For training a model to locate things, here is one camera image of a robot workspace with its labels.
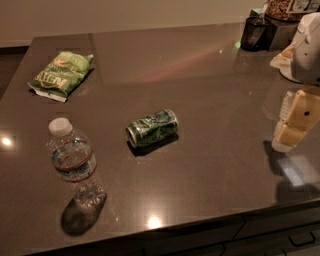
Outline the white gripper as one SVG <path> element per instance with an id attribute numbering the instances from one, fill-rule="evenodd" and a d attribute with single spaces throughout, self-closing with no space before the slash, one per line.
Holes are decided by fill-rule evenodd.
<path id="1" fill-rule="evenodd" d="M 302 17 L 294 43 L 270 62 L 276 69 L 291 64 L 293 78 L 301 83 L 320 84 L 320 13 Z M 320 88 L 309 86 L 297 92 L 288 91 L 283 99 L 279 121 L 274 130 L 272 148 L 289 152 L 320 121 Z"/>

